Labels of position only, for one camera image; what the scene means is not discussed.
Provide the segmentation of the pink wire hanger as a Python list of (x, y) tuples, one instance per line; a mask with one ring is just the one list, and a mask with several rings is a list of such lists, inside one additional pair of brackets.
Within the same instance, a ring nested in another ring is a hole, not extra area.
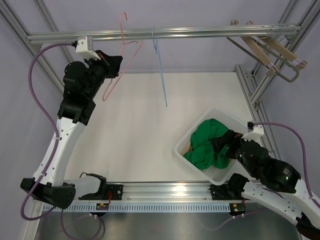
[(124, 23), (124, 19), (127, 22), (128, 21), (128, 16), (126, 12), (123, 12), (120, 16), (120, 36), (121, 36), (121, 49), (119, 51), (119, 55), (122, 56), (123, 52), (125, 50), (125, 47), (127, 45), (130, 44), (138, 44), (138, 48), (135, 51), (135, 53), (132, 55), (132, 57), (130, 58), (129, 62), (127, 63), (127, 65), (125, 66), (124, 70), (119, 74), (119, 76), (117, 77), (116, 81), (113, 83), (113, 78), (110, 80), (110, 82), (108, 83), (107, 87), (104, 90), (104, 93), (102, 95), (102, 101), (105, 102), (109, 96), (111, 95), (111, 93), (113, 92), (113, 90), (115, 89), (115, 87), (117, 86), (118, 82), (121, 80), (121, 78), (123, 77), (123, 75), (126, 73), (126, 71), (128, 70), (129, 66), (131, 65), (132, 61), (134, 60), (134, 58), (136, 57), (136, 55), (138, 54), (138, 52), (140, 51), (140, 49), (143, 46), (143, 40), (139, 39), (139, 40), (129, 40), (126, 41), (125, 40), (125, 34), (124, 34), (124, 27), (123, 27), (123, 23)]

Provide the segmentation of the green t shirt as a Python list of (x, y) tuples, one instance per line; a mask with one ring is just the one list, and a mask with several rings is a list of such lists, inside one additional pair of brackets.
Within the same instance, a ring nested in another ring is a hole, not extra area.
[(224, 154), (228, 148), (223, 147), (220, 152), (214, 150), (211, 139), (223, 136), (229, 129), (215, 118), (204, 120), (190, 136), (189, 150), (183, 155), (199, 170), (214, 166), (218, 169), (228, 167), (230, 160)]

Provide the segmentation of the beige t shirt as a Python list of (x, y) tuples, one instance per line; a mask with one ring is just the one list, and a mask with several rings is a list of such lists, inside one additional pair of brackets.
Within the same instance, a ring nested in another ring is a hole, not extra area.
[(180, 154), (183, 156), (184, 154), (186, 154), (187, 152), (189, 151), (192, 151), (192, 145), (190, 142), (188, 142), (183, 148), (182, 150), (180, 151)]

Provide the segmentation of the blue wire hanger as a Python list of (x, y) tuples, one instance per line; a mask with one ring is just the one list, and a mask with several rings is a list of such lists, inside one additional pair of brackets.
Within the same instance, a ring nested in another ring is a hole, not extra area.
[(167, 100), (164, 72), (163, 72), (163, 67), (162, 67), (162, 59), (161, 59), (159, 42), (158, 42), (158, 39), (155, 38), (155, 28), (154, 27), (152, 27), (152, 29), (151, 29), (151, 39), (152, 39), (153, 47), (154, 47), (154, 50), (155, 50), (155, 53), (157, 56), (158, 69), (159, 69), (159, 74), (160, 74), (160, 79), (161, 79), (163, 97), (164, 97), (165, 106), (167, 107), (168, 100)]

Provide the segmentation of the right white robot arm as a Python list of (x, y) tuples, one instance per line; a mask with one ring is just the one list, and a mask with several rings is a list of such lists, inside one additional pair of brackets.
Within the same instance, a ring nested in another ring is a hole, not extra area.
[(248, 199), (279, 214), (297, 231), (310, 240), (320, 238), (320, 209), (317, 197), (308, 196), (307, 184), (301, 174), (289, 163), (272, 158), (256, 140), (264, 135), (261, 125), (246, 134), (228, 130), (220, 137), (210, 139), (218, 154), (237, 160), (248, 174), (258, 180), (233, 173), (223, 186), (212, 187), (212, 192), (235, 200)]

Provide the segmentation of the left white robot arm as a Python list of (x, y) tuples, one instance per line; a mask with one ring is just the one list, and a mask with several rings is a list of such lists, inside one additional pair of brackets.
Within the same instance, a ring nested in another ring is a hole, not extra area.
[(106, 178), (95, 173), (65, 179), (74, 147), (96, 107), (94, 98), (105, 79), (119, 75), (123, 60), (120, 55), (109, 56), (101, 50), (96, 54), (97, 59), (74, 61), (65, 67), (63, 100), (53, 138), (36, 172), (20, 184), (33, 199), (63, 210), (73, 200), (101, 200), (108, 192)]

